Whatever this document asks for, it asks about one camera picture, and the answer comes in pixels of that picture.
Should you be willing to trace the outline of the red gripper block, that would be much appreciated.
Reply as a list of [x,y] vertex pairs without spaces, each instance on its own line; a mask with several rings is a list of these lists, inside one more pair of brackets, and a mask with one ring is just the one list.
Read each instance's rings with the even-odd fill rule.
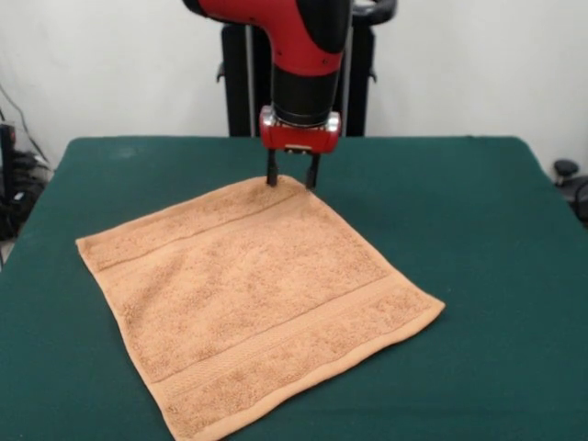
[[263,145],[269,150],[331,153],[341,133],[341,117],[331,111],[324,124],[317,127],[298,127],[281,121],[271,106],[263,106],[259,115],[259,129]]

